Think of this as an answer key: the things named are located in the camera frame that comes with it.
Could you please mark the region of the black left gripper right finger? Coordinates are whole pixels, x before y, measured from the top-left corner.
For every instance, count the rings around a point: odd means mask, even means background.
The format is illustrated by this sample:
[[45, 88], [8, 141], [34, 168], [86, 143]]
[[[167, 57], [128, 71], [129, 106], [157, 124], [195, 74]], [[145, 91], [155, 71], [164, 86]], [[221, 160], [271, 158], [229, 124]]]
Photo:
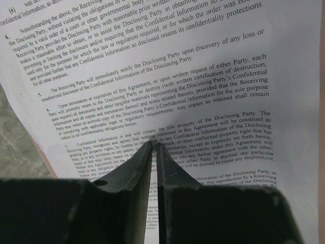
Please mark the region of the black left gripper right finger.
[[157, 145], [160, 243], [302, 243], [287, 200], [271, 187], [204, 186]]

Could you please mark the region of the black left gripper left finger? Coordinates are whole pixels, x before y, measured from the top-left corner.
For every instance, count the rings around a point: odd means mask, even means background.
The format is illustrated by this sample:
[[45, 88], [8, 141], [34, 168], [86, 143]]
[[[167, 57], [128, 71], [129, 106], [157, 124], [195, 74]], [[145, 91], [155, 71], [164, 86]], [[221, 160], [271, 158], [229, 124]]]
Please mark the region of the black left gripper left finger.
[[1, 243], [143, 243], [152, 143], [94, 182], [1, 179]]

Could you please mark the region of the printed white paper sheet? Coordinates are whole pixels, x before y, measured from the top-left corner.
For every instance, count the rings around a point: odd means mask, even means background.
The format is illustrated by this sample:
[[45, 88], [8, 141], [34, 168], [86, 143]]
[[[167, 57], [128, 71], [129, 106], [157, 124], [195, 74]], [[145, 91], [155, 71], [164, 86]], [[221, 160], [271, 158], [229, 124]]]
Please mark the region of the printed white paper sheet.
[[322, 1], [1, 1], [1, 85], [59, 178], [146, 141], [204, 185], [267, 186], [318, 243]]

